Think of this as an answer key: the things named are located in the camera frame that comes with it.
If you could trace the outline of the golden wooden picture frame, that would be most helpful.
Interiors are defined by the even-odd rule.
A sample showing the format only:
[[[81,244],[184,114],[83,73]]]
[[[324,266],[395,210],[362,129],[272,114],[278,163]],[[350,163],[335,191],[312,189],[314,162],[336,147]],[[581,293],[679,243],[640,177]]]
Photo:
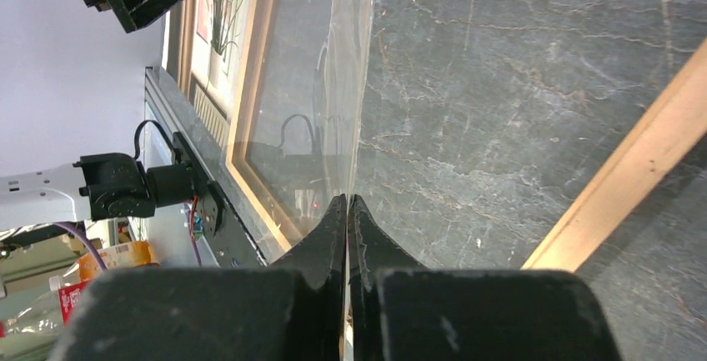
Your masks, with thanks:
[[[684,66],[706,0],[252,0],[229,167],[270,260],[359,195],[430,266],[517,268]]]

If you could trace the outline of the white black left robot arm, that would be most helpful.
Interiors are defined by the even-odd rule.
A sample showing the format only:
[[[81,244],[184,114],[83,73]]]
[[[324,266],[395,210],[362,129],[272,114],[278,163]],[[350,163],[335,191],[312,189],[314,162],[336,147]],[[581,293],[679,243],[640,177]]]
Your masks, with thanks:
[[[145,28],[182,0],[83,0],[90,8],[111,11],[126,33]],[[75,163],[19,174],[1,181],[1,228],[138,217],[157,208],[184,203],[195,193],[193,166],[172,151],[170,165],[145,168],[137,154],[82,156]]]

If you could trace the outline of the clear acrylic glass sheet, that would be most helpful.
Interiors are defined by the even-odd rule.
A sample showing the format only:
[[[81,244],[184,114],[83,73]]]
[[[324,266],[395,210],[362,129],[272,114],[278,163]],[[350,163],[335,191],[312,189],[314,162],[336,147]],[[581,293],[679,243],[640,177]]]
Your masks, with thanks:
[[[374,0],[249,0],[225,166],[270,258],[353,191]]]

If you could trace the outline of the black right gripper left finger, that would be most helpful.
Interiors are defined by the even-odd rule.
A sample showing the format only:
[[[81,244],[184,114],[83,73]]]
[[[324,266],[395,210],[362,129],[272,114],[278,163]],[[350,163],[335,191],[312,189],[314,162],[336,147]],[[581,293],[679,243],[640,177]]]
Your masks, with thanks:
[[[52,360],[337,360],[346,198],[256,268],[123,268],[83,291]]]

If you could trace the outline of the plant window photo print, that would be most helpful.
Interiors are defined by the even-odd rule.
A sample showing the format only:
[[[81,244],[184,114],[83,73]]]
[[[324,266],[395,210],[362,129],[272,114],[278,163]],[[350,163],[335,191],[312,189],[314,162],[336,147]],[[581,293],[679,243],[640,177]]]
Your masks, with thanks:
[[[168,13],[163,67],[220,146],[233,115],[249,0],[184,0]]]

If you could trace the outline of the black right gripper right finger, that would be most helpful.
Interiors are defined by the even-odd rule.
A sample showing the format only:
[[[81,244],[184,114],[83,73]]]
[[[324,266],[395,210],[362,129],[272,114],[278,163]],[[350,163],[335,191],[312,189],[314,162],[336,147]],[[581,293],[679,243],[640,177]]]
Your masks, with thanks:
[[[599,300],[560,270],[431,269],[354,196],[348,211],[357,360],[619,360]]]

